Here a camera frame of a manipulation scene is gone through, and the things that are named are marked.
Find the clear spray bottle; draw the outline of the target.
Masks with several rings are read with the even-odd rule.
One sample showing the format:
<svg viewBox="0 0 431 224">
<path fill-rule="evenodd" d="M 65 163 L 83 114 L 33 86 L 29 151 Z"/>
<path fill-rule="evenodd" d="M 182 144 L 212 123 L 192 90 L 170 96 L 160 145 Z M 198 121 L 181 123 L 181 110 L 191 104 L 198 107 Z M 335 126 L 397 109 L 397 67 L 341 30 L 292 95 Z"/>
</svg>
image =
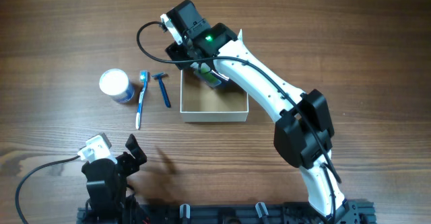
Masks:
<svg viewBox="0 0 431 224">
<path fill-rule="evenodd" d="M 205 63 L 193 63 L 193 74 L 212 88 L 223 88 L 228 85 L 230 79 L 210 68 Z"/>
</svg>

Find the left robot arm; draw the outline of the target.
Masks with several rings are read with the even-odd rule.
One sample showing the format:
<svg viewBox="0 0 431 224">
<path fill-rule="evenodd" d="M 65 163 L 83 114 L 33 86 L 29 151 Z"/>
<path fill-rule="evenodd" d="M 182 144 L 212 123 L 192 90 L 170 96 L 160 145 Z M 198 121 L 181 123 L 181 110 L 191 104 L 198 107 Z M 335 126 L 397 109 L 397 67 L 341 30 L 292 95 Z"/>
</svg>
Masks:
<svg viewBox="0 0 431 224">
<path fill-rule="evenodd" d="M 150 218 L 140 207 L 134 194 L 127 195 L 132 187 L 127 177 L 138 172 L 147 162 L 134 135 L 129 135 L 125 144 L 127 152 L 115 157 L 111 143 L 104 133 L 86 141 L 78 151 L 85 162 L 81 172 L 86 176 L 89 199 L 83 209 L 78 210 L 78 223 L 144 223 Z"/>
</svg>

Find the white shampoo tube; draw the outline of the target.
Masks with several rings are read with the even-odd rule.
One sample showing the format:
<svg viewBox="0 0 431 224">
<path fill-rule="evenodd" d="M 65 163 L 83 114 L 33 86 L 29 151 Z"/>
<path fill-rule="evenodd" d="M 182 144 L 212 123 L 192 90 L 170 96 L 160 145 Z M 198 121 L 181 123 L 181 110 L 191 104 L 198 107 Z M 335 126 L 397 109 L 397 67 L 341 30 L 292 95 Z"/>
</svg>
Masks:
<svg viewBox="0 0 431 224">
<path fill-rule="evenodd" d="M 237 38 L 238 38 L 240 41 L 243 41 L 242 30 L 240 30 L 240 31 L 239 31 Z"/>
</svg>

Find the white cardboard box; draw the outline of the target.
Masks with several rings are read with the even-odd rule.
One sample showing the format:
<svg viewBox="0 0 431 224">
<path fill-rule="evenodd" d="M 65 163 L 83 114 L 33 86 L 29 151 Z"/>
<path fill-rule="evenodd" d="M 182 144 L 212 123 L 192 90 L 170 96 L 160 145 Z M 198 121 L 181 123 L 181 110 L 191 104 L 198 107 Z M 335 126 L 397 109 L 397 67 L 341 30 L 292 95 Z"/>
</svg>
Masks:
<svg viewBox="0 0 431 224">
<path fill-rule="evenodd" d="M 180 76 L 180 114 L 184 122 L 244 122 L 248 94 L 235 83 L 212 88 L 192 71 Z"/>
</svg>

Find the cotton bud tub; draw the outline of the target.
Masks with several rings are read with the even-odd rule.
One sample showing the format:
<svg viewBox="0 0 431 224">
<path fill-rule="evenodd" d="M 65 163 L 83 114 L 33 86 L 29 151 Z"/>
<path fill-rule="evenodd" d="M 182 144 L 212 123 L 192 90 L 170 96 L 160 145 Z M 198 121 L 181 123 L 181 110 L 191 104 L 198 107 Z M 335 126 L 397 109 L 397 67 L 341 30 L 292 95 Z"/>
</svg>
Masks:
<svg viewBox="0 0 431 224">
<path fill-rule="evenodd" d="M 117 103 L 130 101 L 135 90 L 127 74 L 120 69 L 105 71 L 99 80 L 100 90 Z"/>
</svg>

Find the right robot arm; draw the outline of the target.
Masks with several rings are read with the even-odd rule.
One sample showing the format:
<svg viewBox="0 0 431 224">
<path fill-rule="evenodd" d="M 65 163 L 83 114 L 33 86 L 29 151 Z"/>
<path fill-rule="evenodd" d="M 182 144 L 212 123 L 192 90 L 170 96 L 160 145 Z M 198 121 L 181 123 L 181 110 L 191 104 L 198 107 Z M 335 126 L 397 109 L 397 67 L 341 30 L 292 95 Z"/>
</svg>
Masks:
<svg viewBox="0 0 431 224">
<path fill-rule="evenodd" d="M 274 147 L 300 170 L 309 204 L 320 216 L 335 220 L 345 196 L 331 162 L 334 128 L 323 94 L 316 89 L 306 93 L 284 81 L 250 52 L 241 33 L 223 23 L 211 26 L 190 0 L 160 19 L 174 38 L 166 53 L 179 69 L 194 69 L 218 87 L 233 82 L 268 113 L 275 124 Z"/>
</svg>

